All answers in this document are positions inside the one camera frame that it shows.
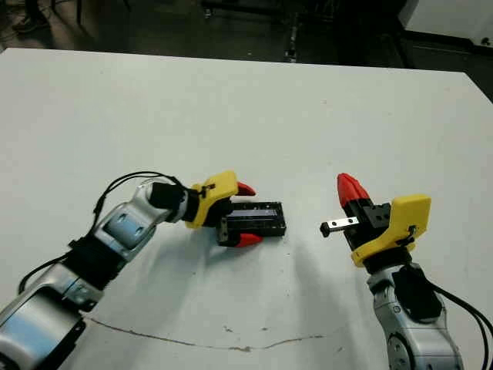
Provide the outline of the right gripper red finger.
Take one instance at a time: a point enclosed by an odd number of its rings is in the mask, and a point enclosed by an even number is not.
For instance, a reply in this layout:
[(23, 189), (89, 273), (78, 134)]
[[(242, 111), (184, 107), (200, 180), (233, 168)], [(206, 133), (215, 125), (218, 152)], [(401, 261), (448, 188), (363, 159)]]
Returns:
[(347, 216), (357, 216), (364, 207), (370, 207), (372, 200), (359, 181), (347, 175)]
[(348, 173), (340, 173), (337, 176), (337, 193), (344, 213), (352, 217), (351, 204), (359, 199), (359, 182)]

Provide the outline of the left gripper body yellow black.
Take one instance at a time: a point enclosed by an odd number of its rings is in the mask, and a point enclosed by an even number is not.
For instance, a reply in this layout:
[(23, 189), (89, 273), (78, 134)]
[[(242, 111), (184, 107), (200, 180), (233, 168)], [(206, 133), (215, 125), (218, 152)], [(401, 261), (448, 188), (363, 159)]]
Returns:
[(234, 171), (226, 170), (194, 184), (187, 192), (185, 225), (192, 230), (215, 227), (230, 212), (231, 197), (238, 194), (238, 179)]

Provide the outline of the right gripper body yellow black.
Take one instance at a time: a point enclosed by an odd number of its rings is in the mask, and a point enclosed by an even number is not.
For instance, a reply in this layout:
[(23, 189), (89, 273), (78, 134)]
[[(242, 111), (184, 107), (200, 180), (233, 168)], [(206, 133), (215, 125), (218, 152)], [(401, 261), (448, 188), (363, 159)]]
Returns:
[(426, 230), (431, 198), (397, 197), (375, 204), (367, 194), (340, 197), (345, 218), (320, 225), (324, 237), (343, 232), (357, 267), (391, 267), (411, 261), (414, 242)]

